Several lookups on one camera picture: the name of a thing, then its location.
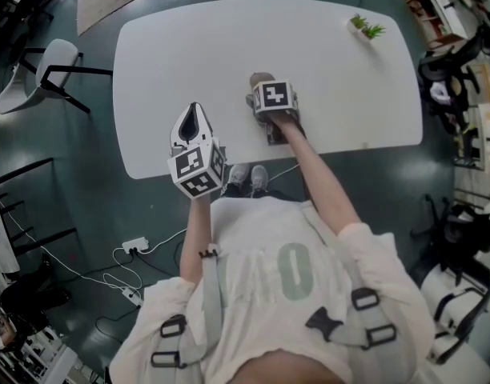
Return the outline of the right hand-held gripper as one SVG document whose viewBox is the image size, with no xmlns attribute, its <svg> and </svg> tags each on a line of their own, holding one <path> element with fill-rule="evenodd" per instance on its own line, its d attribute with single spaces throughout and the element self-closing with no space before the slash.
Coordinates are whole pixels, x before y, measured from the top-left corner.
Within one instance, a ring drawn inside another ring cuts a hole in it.
<svg viewBox="0 0 490 384">
<path fill-rule="evenodd" d="M 282 130 L 271 120 L 271 113 L 282 112 L 300 126 L 298 97 L 287 80 L 257 82 L 246 96 L 246 103 L 263 128 L 269 146 L 287 144 Z"/>
</svg>

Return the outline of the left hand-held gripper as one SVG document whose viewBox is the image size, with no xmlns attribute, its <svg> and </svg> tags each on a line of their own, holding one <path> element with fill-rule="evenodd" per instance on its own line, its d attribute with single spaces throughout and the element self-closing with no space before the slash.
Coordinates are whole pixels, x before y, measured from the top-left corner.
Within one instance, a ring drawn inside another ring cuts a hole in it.
<svg viewBox="0 0 490 384">
<path fill-rule="evenodd" d="M 171 129 L 171 146 L 187 146 L 194 138 L 201 141 L 186 149 L 178 148 L 167 161 L 172 182 L 187 197 L 202 197 L 223 187 L 225 152 L 207 115 L 198 102 L 192 102 Z"/>
</svg>

